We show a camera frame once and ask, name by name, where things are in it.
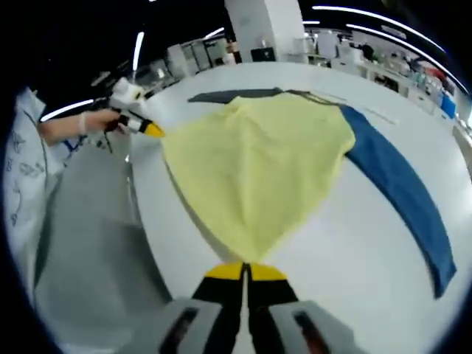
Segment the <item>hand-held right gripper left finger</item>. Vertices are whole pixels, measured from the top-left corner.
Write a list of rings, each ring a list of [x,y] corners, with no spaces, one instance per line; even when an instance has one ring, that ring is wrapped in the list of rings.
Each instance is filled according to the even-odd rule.
[[[146,317],[121,353],[230,353],[240,328],[242,262],[205,273],[191,297],[169,302]]]

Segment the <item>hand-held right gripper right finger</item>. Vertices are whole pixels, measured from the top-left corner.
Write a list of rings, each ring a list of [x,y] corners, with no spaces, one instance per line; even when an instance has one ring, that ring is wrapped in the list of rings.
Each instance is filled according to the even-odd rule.
[[[273,266],[251,263],[249,332],[256,353],[360,353],[354,331],[311,300],[300,300]]]

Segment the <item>person's left hand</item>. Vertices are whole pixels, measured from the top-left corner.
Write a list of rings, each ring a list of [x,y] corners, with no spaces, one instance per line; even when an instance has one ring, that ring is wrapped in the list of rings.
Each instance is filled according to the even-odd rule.
[[[119,120],[120,113],[111,109],[90,111],[85,115],[85,131],[93,133],[104,131],[111,123]]]

